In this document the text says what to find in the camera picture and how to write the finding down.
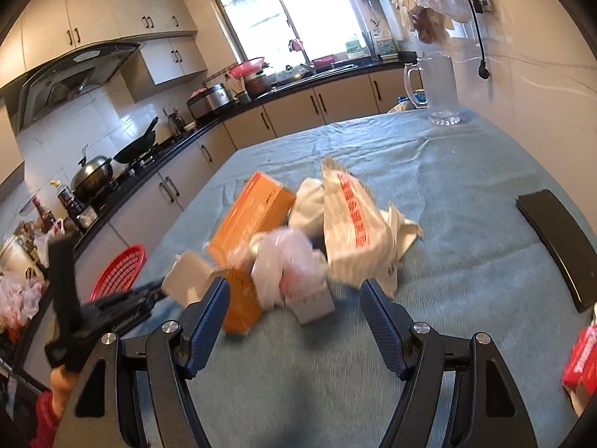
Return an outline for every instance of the red plastic basket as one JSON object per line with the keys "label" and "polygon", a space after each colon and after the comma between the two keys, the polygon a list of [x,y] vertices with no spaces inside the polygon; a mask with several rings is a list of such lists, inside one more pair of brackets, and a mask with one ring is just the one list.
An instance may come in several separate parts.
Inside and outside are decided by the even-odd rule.
{"label": "red plastic basket", "polygon": [[127,292],[145,264],[145,248],[135,244],[118,254],[97,280],[89,301],[112,293]]}

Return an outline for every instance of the glass mug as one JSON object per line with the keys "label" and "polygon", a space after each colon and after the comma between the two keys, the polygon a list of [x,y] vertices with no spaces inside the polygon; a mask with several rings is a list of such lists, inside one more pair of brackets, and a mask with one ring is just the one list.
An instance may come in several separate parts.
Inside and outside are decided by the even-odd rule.
{"label": "glass mug", "polygon": [[[423,88],[425,88],[424,103],[414,97],[410,80],[410,73],[414,70],[419,70],[421,73]],[[454,67],[452,59],[447,55],[434,54],[420,58],[417,64],[406,64],[404,87],[416,109],[425,107],[428,109],[429,121],[434,125],[448,126],[460,123]]]}

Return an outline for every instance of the window pane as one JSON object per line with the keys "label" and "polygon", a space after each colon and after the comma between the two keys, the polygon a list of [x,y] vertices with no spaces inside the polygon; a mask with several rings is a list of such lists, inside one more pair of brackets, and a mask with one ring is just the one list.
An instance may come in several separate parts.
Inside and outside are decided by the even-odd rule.
{"label": "window pane", "polygon": [[265,57],[275,70],[304,62],[302,52],[289,52],[294,38],[280,0],[220,0],[247,57]]}
{"label": "window pane", "polygon": [[310,59],[346,52],[354,35],[365,41],[349,0],[282,0]]}

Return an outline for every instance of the wok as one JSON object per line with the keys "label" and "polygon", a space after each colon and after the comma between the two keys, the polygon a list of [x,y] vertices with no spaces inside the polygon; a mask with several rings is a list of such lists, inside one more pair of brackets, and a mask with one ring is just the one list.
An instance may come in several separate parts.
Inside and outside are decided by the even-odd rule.
{"label": "wok", "polygon": [[141,155],[147,153],[155,142],[155,131],[153,128],[155,128],[157,120],[157,116],[153,118],[153,121],[151,121],[147,131],[145,131],[141,137],[137,138],[135,141],[129,143],[122,150],[120,150],[114,157],[114,160],[123,165],[130,165],[135,160],[138,160]]}

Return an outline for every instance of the orange box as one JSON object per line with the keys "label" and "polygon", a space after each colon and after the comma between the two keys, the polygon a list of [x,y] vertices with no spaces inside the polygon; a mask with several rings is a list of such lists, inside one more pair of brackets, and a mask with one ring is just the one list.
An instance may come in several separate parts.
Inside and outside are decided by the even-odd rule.
{"label": "orange box", "polygon": [[296,195],[264,173],[256,172],[220,224],[207,251],[220,266],[228,265],[229,254],[249,244],[258,232],[280,227]]}

